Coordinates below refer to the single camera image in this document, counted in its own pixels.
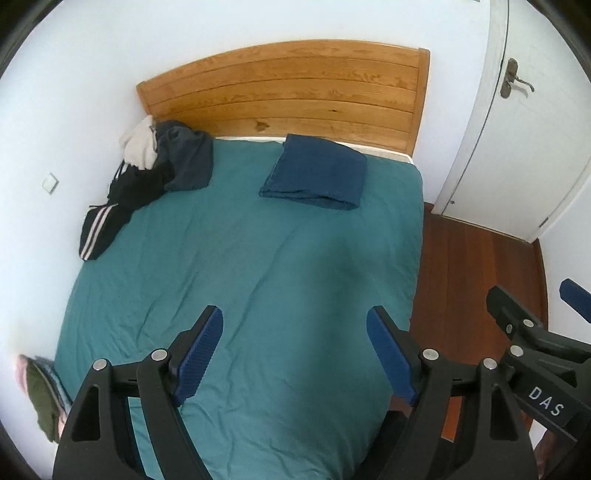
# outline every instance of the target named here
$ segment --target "teal bed sheet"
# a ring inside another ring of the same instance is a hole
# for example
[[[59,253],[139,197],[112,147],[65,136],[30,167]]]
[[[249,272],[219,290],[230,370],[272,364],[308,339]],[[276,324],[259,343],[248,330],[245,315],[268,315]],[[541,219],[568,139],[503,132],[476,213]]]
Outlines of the teal bed sheet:
[[[327,210],[258,196],[281,153],[216,140],[210,185],[136,211],[84,264],[61,329],[55,367],[74,397],[95,359],[138,361],[219,307],[220,344],[181,408],[214,479],[350,477],[391,396],[365,316],[381,304],[409,327],[417,169],[368,157],[361,206]],[[131,411],[146,473],[160,479],[137,399]]]

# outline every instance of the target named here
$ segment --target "reddish brown floor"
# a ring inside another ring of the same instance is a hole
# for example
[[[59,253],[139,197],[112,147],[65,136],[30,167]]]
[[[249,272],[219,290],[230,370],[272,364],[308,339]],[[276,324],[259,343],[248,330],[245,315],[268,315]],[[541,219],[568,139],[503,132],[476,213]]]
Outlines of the reddish brown floor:
[[[509,343],[485,304],[487,291],[496,284],[542,318],[545,279],[532,245],[425,213],[410,322],[419,345],[470,364],[485,356],[500,359]],[[453,399],[448,410],[443,434],[449,439],[456,431],[459,400]]]

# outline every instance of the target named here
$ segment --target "wooden headboard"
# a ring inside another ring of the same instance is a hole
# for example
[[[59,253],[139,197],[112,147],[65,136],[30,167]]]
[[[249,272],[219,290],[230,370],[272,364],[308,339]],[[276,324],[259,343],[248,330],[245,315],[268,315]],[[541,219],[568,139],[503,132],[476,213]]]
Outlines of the wooden headboard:
[[[352,40],[271,43],[141,82],[147,113],[217,137],[315,135],[412,155],[429,51]]]

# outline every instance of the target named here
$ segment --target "light switch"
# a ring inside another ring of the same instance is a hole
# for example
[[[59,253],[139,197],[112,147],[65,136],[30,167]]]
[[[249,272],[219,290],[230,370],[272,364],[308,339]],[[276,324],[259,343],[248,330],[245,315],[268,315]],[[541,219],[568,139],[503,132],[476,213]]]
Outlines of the light switch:
[[[51,195],[53,191],[56,189],[57,184],[59,182],[60,181],[55,177],[55,175],[53,173],[50,173],[47,175],[47,177],[45,177],[45,180],[43,180],[41,186],[43,187],[43,190],[45,190],[49,195]]]

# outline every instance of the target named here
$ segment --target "white door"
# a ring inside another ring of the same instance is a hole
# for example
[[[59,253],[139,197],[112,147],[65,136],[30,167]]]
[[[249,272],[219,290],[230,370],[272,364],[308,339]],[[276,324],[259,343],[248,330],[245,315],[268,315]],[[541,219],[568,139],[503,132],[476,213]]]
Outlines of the white door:
[[[534,92],[515,81],[508,98],[501,96],[510,59]],[[589,79],[546,17],[527,0],[509,0],[499,84],[443,215],[533,241],[580,182],[590,156]]]

